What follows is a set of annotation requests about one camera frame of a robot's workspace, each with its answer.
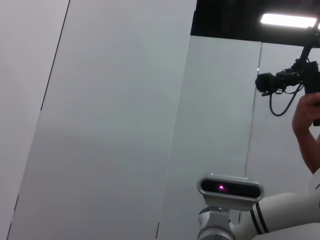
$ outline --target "white panel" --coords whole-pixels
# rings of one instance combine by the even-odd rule
[[[259,72],[270,72],[275,75],[291,67],[300,57],[302,49],[300,46],[263,43]],[[313,49],[309,59],[319,63],[320,50]],[[291,87],[289,91],[292,92],[295,89],[296,87]],[[262,97],[259,92],[256,93],[246,176],[263,184],[265,196],[286,192],[308,193],[311,173],[301,157],[299,145],[292,130],[292,118],[302,95],[304,95],[304,89],[298,93],[288,112],[276,117],[270,112],[269,97]],[[273,110],[281,113],[288,105],[291,96],[288,94],[274,96]],[[311,127],[311,132],[316,137],[320,129]],[[320,230],[317,231],[317,228],[319,228],[318,225],[291,228],[259,236],[257,239],[300,240],[302,236],[318,239]]]
[[[0,1],[0,239],[7,237],[68,0]]]
[[[9,240],[150,240],[194,0],[70,3]]]
[[[159,239],[197,239],[202,174],[244,176],[260,49],[260,42],[190,38]]]

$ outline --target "camera rig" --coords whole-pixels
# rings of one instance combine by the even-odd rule
[[[269,107],[273,115],[279,117],[287,112],[297,93],[304,88],[305,94],[320,92],[320,73],[318,63],[309,61],[309,53],[312,48],[320,48],[320,23],[319,18],[316,19],[313,27],[308,27],[307,42],[303,47],[301,56],[295,60],[295,63],[287,69],[278,72],[275,76],[271,73],[258,74],[255,80],[256,88],[262,93],[262,96],[269,96]],[[294,92],[286,92],[288,86],[296,86]],[[272,94],[293,94],[292,98],[285,110],[277,114],[272,109]],[[320,119],[313,122],[314,126],[320,126]]]

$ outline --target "fluorescent light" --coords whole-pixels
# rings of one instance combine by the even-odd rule
[[[313,27],[316,23],[316,19],[312,17],[266,13],[263,15],[261,23],[287,27],[307,28]]]

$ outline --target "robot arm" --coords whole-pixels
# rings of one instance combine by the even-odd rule
[[[282,193],[262,199],[250,212],[242,212],[238,225],[230,224],[236,240],[251,240],[259,234],[320,223],[320,191],[298,196]]]
[[[244,192],[252,190],[249,188],[244,188],[244,192],[222,189],[221,186],[228,186],[229,182],[237,183],[238,187],[255,185],[260,189],[260,195],[246,195]],[[259,186],[248,178],[212,174],[202,178],[198,190],[209,207],[199,214],[201,230],[198,240],[251,240],[256,235],[320,223],[320,170],[313,175],[310,195],[282,193],[262,199],[264,191]],[[229,223],[229,209],[243,211],[239,224]]]

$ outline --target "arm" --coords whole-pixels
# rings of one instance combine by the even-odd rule
[[[318,92],[301,97],[292,120],[302,158],[312,174],[320,168],[320,138],[315,140],[309,131],[313,121],[320,119],[320,107],[315,106],[317,102],[320,102]]]

